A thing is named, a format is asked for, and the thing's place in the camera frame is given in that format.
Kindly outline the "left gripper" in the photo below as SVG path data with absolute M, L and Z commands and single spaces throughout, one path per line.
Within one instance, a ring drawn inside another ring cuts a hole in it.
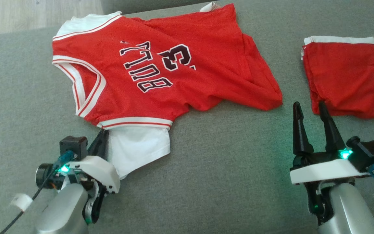
M 70 169 L 77 169 L 106 186 L 109 193 L 117 194 L 120 177 L 116 168 L 106 161 L 109 131 L 101 129 L 88 148 L 88 156 L 81 161 L 69 163 Z

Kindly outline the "red Bulls basketball jersey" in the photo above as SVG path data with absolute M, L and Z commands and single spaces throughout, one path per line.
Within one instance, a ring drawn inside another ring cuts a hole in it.
M 52 48 L 52 64 L 73 83 L 76 115 L 109 131 L 108 160 L 120 179 L 170 153 L 170 128 L 190 108 L 282 105 L 233 4 L 150 20 L 120 11 L 74 17 Z

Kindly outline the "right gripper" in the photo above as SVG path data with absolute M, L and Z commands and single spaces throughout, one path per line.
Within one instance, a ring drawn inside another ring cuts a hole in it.
M 293 104 L 293 153 L 295 158 L 293 166 L 290 168 L 291 183 L 297 185 L 368 175 L 366 172 L 360 172 L 349 161 L 349 157 L 354 153 L 352 150 L 344 150 L 346 145 L 325 102 L 320 101 L 318 108 L 324 124 L 326 152 L 314 153 L 303 124 L 304 115 L 300 103 L 294 102 Z

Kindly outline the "red Bulls shorts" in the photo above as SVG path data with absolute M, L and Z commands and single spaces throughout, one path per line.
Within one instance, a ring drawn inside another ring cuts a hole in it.
M 313 35 L 303 42 L 313 113 L 325 102 L 332 116 L 374 119 L 374 37 Z

